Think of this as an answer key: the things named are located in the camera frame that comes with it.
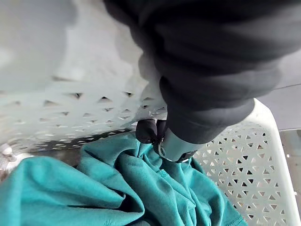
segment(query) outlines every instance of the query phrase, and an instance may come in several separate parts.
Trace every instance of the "clothing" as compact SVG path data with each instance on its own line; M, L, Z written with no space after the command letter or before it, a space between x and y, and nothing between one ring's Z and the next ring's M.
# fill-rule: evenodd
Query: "clothing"
M243 120L301 45L299 0L114 2L153 41L169 128L195 144Z
M247 225L195 160L163 160L132 132L84 145L77 169L24 159L0 185L0 225Z

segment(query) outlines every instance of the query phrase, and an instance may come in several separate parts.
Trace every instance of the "teal fabric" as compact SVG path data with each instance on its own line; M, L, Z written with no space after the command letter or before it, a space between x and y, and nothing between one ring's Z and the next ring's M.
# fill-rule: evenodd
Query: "teal fabric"
M1 226L245 226L193 159L162 160L124 133L83 146L78 169L23 160L0 186Z

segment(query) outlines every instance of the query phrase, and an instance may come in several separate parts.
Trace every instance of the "dark sleeve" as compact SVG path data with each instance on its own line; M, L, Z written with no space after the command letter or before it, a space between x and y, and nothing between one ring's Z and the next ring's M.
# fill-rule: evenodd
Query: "dark sleeve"
M119 0L156 46L169 128L206 143L243 120L301 43L293 0Z

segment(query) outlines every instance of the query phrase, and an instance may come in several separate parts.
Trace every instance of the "gray surface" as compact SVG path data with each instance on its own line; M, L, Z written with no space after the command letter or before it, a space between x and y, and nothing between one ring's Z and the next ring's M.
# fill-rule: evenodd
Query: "gray surface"
M259 98L273 113L279 130L301 128L301 86L276 89Z
M280 137L290 171L299 214L301 215L301 130L281 131Z
M259 100L272 111L280 130L301 128L301 51L287 56L280 68L281 82Z

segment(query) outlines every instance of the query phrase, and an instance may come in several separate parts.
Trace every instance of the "perforated plastic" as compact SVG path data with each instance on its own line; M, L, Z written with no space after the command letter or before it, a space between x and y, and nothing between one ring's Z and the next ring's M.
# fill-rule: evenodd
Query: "perforated plastic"
M166 117L152 59L134 43L130 29L101 1L67 2L24 8L19 16L34 19L23 29L14 27L14 20L0 23L0 72L10 66L22 74L20 80L5 74L0 82L0 145L8 143L15 154L78 149L96 134ZM58 24L61 30L54 29ZM1 39L8 29L18 39ZM29 34L47 45L33 51L36 43L29 43ZM26 61L24 69L22 59L35 60ZM54 61L57 67L45 66ZM250 225L300 225L275 121L259 102L250 117L195 157ZM0 166L5 165L0 157Z
M270 110L228 127L195 158L249 225L300 225L285 155Z

